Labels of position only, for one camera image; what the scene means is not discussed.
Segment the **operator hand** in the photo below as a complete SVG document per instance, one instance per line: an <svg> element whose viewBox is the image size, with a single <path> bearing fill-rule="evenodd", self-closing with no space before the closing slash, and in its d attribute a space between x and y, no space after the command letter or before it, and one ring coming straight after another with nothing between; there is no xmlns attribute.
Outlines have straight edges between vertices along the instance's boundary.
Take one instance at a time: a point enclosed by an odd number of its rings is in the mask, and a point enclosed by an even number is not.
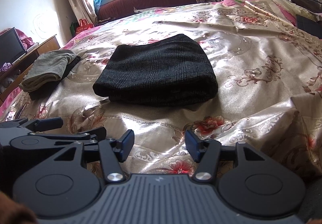
<svg viewBox="0 0 322 224"><path fill-rule="evenodd" d="M3 192L1 192L0 218L3 224L38 223L33 211L20 203L14 202Z"/></svg>

